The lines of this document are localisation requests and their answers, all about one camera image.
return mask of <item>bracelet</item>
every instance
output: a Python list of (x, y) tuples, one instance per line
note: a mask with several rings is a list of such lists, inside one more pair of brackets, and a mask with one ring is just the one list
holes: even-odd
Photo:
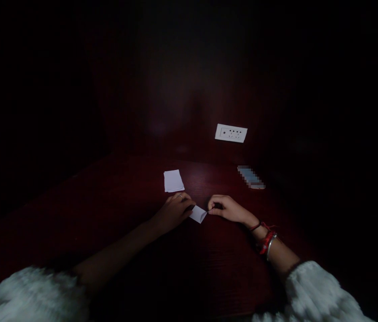
[(258, 248), (260, 248), (259, 254), (262, 255), (262, 254), (266, 253), (266, 260), (269, 261), (269, 249), (271, 247), (272, 242), (277, 237), (277, 233), (275, 231), (271, 230), (271, 227), (267, 226), (263, 221), (259, 225), (251, 227), (250, 231), (253, 231), (260, 226), (265, 227), (268, 230), (268, 234), (262, 240), (262, 244), (256, 245), (256, 246)]
[(268, 251), (266, 252), (266, 260), (269, 262), (269, 250), (271, 249), (271, 244), (274, 241), (274, 239), (277, 237), (277, 234), (275, 233), (268, 244)]
[(250, 231), (253, 231), (253, 230), (255, 230), (256, 228), (259, 228), (260, 226), (262, 226), (262, 221), (259, 222), (256, 226), (251, 227), (251, 228), (250, 228)]

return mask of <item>stack of paper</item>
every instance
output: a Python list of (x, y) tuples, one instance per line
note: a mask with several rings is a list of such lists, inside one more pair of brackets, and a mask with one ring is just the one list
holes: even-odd
[(184, 190), (179, 170), (165, 171), (163, 176), (165, 177), (165, 192)]
[(195, 206), (192, 211), (193, 213), (189, 217), (194, 221), (202, 223), (205, 216), (207, 215), (207, 212), (204, 209), (199, 208), (198, 206)]

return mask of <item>wall socket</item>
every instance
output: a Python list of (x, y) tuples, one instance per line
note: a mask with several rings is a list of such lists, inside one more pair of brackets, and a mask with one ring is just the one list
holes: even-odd
[(216, 140), (244, 142), (247, 129), (243, 127), (234, 127), (231, 125), (217, 124)]

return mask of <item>fur sleeve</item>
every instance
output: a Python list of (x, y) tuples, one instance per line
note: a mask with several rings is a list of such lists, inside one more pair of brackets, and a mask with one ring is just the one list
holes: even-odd
[(28, 267), (0, 283), (0, 321), (89, 319), (89, 302), (76, 278)]
[(316, 262), (306, 262), (287, 278), (289, 304), (284, 314), (255, 314), (252, 321), (358, 321), (372, 322), (337, 279)]

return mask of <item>dark wall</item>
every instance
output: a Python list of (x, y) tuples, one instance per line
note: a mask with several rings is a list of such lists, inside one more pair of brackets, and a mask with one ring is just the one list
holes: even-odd
[(378, 321), (378, 6), (336, 6), (316, 27), (262, 168)]
[(71, 10), (0, 5), (0, 216), (108, 150)]
[[(78, 17), (116, 151), (256, 163), (310, 50), (307, 22), (266, 4), (133, 1)], [(218, 123), (247, 127), (244, 144), (214, 140)]]

